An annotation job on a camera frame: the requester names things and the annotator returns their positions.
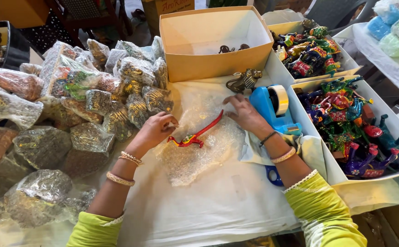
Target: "red bird figurine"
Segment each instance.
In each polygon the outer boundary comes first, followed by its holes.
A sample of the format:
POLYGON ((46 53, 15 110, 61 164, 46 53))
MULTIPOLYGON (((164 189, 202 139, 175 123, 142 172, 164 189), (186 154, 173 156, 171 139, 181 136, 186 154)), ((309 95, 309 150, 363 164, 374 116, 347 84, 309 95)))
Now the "red bird figurine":
POLYGON ((199 137, 204 132, 206 132, 207 130, 211 129, 213 126, 215 126, 219 122, 219 120, 221 120, 223 113, 224 113, 224 110, 221 110, 221 113, 219 114, 219 116, 215 120, 213 120, 213 122, 211 122, 208 126, 203 128, 202 130, 200 130, 196 134, 192 134, 192 135, 188 135, 188 136, 184 137, 183 140, 180 143, 175 141, 175 138, 173 136, 169 136, 169 138, 167 139, 167 142, 174 141, 175 145, 177 145, 179 147, 187 147, 187 146, 190 146, 192 143, 198 143, 199 144, 199 148, 202 148, 204 143, 201 140, 198 140, 197 137, 199 137))

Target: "bangle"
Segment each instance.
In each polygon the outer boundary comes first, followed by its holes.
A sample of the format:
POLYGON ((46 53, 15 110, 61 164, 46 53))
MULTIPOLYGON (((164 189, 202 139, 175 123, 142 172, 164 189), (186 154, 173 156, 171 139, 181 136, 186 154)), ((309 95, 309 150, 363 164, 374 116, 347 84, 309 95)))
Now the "bangle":
POLYGON ((126 159, 126 160, 131 160, 132 162, 136 163, 137 166, 140 166, 143 164, 142 160, 139 160, 137 158, 135 158, 134 156, 126 153, 126 152, 122 152, 122 155, 119 156, 119 159, 126 159))
POLYGON ((121 185, 126 185, 126 186, 129 186, 129 187, 133 187, 134 184, 135 184, 134 180, 129 181, 129 180, 117 177, 117 176, 113 175, 110 171, 106 173, 106 177, 109 180, 113 181, 113 182, 116 182, 116 183, 121 184, 121 185))
POLYGON ((274 164, 288 160, 291 156, 293 156, 296 153, 296 149, 294 147, 291 147, 291 150, 288 151, 286 154, 280 156, 279 158, 276 159, 271 159, 271 162, 274 164))
POLYGON ((259 147, 262 147, 264 145, 264 143, 270 138, 272 137, 274 134, 276 134, 277 131, 273 131, 271 132, 271 134, 269 134, 267 137, 265 137, 265 139, 261 142, 261 144, 259 145, 259 147))

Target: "tape roll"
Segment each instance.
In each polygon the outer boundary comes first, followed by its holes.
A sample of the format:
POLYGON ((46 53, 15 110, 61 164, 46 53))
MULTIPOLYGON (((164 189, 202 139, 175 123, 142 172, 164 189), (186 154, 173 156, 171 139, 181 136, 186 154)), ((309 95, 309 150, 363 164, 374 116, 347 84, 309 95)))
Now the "tape roll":
POLYGON ((283 115, 288 110, 289 100, 288 94, 282 85, 274 85, 267 87, 270 97, 276 102, 272 102, 276 115, 283 115))

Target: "blue scissors handle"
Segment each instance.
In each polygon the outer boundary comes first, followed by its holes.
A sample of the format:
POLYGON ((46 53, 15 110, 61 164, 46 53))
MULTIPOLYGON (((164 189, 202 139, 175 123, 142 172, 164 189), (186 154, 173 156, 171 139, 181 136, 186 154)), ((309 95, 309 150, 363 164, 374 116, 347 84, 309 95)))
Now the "blue scissors handle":
POLYGON ((265 169, 267 170, 267 178, 270 181, 270 183, 274 184, 275 186, 283 186, 282 179, 279 176, 279 172, 277 172, 276 166, 265 166, 265 169), (275 180, 271 180, 270 178, 271 171, 274 171, 276 173, 275 180))

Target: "green sleeve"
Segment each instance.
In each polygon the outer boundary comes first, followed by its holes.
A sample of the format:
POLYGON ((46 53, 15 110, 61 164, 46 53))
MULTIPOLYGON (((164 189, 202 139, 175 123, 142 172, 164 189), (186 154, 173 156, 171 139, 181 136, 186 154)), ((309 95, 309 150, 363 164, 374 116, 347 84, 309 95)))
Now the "green sleeve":
POLYGON ((115 247, 122 220, 81 212, 66 247, 115 247))
POLYGON ((349 208, 317 170, 284 193, 302 224, 306 246, 366 247, 349 208))

